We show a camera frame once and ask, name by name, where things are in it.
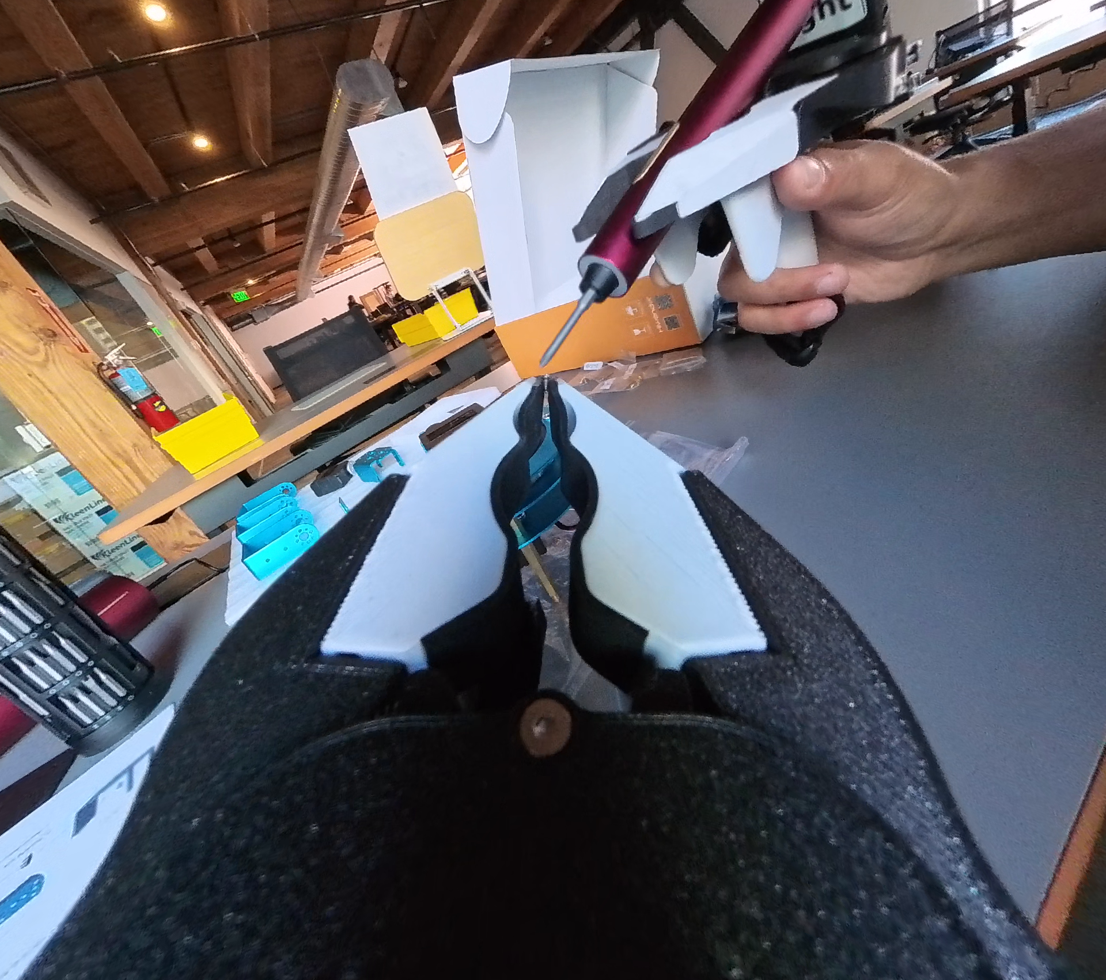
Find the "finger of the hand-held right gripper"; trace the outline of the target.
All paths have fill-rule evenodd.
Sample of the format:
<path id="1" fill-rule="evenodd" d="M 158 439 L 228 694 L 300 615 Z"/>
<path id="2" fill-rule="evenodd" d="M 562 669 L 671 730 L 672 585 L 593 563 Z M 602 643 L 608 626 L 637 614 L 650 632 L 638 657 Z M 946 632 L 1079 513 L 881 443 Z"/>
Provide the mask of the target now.
<path id="1" fill-rule="evenodd" d="M 626 153 L 625 157 L 601 183 L 599 189 L 589 200 L 580 221 L 574 225 L 575 241 L 588 241 L 599 232 L 601 227 L 614 213 L 624 195 L 638 181 L 643 173 L 650 169 L 650 164 L 656 155 L 662 152 L 666 143 L 671 139 L 672 132 L 677 128 L 677 123 L 662 123 L 649 139 L 643 140 Z"/>
<path id="2" fill-rule="evenodd" d="M 793 161 L 814 139 L 814 112 L 838 82 L 839 75 L 830 75 L 761 100 L 745 116 L 672 155 L 634 216 L 634 234 L 654 234 Z"/>

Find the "red electric screwdriver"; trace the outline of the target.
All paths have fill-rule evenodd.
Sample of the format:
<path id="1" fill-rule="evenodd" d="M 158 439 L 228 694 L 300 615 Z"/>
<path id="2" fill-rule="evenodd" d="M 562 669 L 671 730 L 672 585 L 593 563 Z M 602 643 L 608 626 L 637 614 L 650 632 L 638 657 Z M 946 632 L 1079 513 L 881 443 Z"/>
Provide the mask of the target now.
<path id="1" fill-rule="evenodd" d="M 622 298 L 641 275 L 671 226 L 637 238 L 634 216 L 662 165 L 714 131 L 744 116 L 761 97 L 778 63 L 795 43 L 816 0 L 762 0 L 726 58 L 714 67 L 680 118 L 678 128 L 656 155 L 650 169 L 627 191 L 581 256 L 580 299 L 540 361 L 546 367 L 589 307 Z"/>

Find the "blue toy robot arm base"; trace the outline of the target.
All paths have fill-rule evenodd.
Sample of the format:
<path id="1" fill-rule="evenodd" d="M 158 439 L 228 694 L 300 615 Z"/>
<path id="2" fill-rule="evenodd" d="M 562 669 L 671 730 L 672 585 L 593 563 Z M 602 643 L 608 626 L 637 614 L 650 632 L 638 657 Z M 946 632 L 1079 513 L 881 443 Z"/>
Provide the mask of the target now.
<path id="1" fill-rule="evenodd" d="M 560 604 L 560 593 L 543 565 L 547 531 L 563 527 L 563 517 L 572 509 L 562 486 L 562 459 L 552 426 L 547 393 L 541 408 L 541 439 L 528 459 L 529 487 L 523 503 L 511 520 L 517 536 L 520 563 L 530 570 L 547 600 Z"/>

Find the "person's right forearm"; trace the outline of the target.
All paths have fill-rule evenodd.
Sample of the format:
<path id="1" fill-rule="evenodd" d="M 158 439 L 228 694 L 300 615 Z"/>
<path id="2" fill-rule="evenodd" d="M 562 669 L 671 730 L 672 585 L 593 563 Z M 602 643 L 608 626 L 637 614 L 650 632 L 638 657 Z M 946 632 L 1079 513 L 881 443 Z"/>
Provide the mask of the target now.
<path id="1" fill-rule="evenodd" d="M 1105 104 L 967 155 L 945 277 L 1105 249 Z"/>

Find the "person's right hand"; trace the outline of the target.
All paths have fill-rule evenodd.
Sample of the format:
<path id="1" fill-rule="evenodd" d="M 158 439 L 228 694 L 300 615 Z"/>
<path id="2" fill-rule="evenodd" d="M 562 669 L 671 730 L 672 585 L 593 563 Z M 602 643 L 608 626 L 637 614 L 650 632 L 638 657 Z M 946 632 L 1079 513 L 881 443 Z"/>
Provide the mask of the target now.
<path id="1" fill-rule="evenodd" d="M 899 144 L 847 140 L 800 155 L 771 183 L 783 210 L 810 215 L 820 261 L 754 282 L 732 244 L 717 288 L 741 329 L 818 329 L 842 303 L 904 299 L 941 277 L 957 179 L 939 164 Z"/>

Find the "white and orange cardboard box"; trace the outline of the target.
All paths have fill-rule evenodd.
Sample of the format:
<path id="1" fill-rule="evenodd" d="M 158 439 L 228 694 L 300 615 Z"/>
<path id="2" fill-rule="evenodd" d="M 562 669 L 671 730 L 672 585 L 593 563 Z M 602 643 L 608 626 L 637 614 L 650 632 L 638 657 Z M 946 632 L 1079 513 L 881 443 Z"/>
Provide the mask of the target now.
<path id="1" fill-rule="evenodd" d="M 578 298 L 586 247 L 573 227 L 626 152 L 657 129 L 657 50 L 518 59 L 453 79 L 495 334 L 521 379 L 588 362 L 700 344 L 712 330 L 721 258 L 697 256 L 684 284 L 644 272 L 540 359 Z"/>

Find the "clear plastic bag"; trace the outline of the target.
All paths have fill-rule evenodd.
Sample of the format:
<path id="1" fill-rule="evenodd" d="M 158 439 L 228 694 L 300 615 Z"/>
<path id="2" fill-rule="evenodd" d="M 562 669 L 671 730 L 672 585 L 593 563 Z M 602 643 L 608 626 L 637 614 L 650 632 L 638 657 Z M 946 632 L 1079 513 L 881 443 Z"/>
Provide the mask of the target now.
<path id="1" fill-rule="evenodd" d="M 647 442 L 653 444 L 684 470 L 703 475 L 719 487 L 726 483 L 726 479 L 741 462 L 749 446 L 749 439 L 743 436 L 726 447 L 703 444 L 672 432 L 649 432 L 645 437 Z"/>

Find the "small clear screw bags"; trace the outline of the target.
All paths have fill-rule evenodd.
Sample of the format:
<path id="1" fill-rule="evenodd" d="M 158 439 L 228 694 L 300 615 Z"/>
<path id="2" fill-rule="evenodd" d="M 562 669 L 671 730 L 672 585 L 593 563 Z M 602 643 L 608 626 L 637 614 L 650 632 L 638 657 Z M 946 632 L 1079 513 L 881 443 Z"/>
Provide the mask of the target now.
<path id="1" fill-rule="evenodd" d="M 566 383 L 585 395 L 618 393 L 637 389 L 648 380 L 700 371 L 705 365 L 706 356 L 698 348 L 677 350 L 644 358 L 626 355 L 620 359 L 585 363 Z"/>

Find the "yellow and white cardboard panel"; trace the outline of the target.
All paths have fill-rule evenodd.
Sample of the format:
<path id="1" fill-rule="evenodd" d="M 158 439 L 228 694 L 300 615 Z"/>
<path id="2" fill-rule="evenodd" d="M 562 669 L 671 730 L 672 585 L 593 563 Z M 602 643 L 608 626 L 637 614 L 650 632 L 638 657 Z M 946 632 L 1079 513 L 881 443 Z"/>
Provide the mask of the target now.
<path id="1" fill-rule="evenodd" d="M 427 110 L 349 129 L 377 216 L 374 240 L 406 300 L 447 277 L 484 265 L 474 201 L 453 178 Z"/>

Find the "white foam tray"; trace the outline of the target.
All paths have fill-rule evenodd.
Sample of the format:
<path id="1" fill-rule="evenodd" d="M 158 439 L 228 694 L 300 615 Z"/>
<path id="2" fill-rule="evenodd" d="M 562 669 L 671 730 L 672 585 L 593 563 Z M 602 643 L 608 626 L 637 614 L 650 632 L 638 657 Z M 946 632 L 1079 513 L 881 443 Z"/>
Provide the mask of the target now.
<path id="1" fill-rule="evenodd" d="M 417 432 L 393 432 L 378 447 L 395 449 L 405 462 L 405 466 L 400 466 L 393 458 L 387 458 L 382 463 L 382 477 L 407 472 L 413 463 L 421 461 L 421 456 L 425 453 Z M 292 499 L 292 504 L 294 510 L 306 511 L 312 517 L 314 527 L 320 534 L 324 534 L 340 523 L 349 511 L 359 505 L 359 502 L 369 496 L 375 487 L 375 483 L 362 480 L 358 475 L 352 475 L 348 483 L 327 496 L 315 496 L 312 486 L 298 490 L 298 497 Z M 286 570 L 291 569 L 291 564 L 285 563 L 267 575 L 265 578 L 255 578 L 246 567 L 243 561 L 243 550 L 240 545 L 239 534 L 236 532 L 232 539 L 226 609 L 226 622 L 229 626 L 234 626 L 255 604 L 255 601 L 260 600 L 260 596 L 273 586 L 276 580 L 286 573 Z"/>

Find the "wooden table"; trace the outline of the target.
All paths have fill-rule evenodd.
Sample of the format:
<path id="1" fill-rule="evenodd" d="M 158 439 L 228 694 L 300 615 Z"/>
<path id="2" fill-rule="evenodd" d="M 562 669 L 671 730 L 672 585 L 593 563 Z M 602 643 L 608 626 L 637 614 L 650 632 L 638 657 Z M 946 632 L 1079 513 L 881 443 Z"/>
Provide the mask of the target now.
<path id="1" fill-rule="evenodd" d="M 259 438 L 190 475 L 174 465 L 100 534 L 105 545 L 139 534 L 176 533 L 188 520 L 213 534 L 246 501 L 281 479 L 298 481 L 340 455 L 392 432 L 431 403 L 491 369 L 491 316 L 480 316 L 458 336 L 415 350 L 397 350 L 337 388 L 313 394 L 262 423 Z"/>

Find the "dark screen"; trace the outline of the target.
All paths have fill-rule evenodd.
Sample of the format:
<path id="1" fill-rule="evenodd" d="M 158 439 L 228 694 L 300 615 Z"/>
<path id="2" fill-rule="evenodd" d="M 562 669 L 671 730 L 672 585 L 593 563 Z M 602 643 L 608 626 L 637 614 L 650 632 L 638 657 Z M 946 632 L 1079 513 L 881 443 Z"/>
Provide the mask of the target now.
<path id="1" fill-rule="evenodd" d="M 264 355 L 293 402 L 326 390 L 349 375 L 386 359 L 388 350 L 361 306 L 347 309 Z"/>

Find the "large yellow bin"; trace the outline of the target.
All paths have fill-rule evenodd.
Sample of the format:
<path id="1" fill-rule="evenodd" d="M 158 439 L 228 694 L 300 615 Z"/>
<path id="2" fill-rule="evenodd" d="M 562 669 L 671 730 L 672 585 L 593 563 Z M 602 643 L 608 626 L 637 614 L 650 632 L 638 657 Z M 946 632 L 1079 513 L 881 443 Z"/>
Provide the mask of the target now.
<path id="1" fill-rule="evenodd" d="M 230 394 L 208 411 L 165 432 L 156 432 L 154 438 L 189 475 L 201 475 L 241 448 L 260 442 L 255 423 L 241 402 Z"/>

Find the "red fire extinguisher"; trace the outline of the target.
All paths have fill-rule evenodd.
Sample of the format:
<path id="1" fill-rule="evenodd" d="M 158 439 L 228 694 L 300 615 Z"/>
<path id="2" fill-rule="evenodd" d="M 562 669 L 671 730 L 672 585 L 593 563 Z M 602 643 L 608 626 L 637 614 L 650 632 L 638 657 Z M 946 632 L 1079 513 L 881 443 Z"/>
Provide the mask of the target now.
<path id="1" fill-rule="evenodd" d="M 109 350 L 97 365 L 100 377 L 153 432 L 161 434 L 180 425 L 179 417 L 146 379 L 121 345 Z"/>

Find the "white metal frame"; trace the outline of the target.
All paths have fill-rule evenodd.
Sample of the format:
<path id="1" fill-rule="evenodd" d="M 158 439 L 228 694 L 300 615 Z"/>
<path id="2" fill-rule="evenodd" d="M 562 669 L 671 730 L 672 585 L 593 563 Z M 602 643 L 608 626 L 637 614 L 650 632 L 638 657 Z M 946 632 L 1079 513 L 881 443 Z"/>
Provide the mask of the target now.
<path id="1" fill-rule="evenodd" d="M 461 331 L 470 329 L 482 317 L 471 270 L 463 269 L 457 277 L 432 282 L 430 291 L 435 303 L 428 310 L 427 317 L 437 337 L 457 337 Z"/>

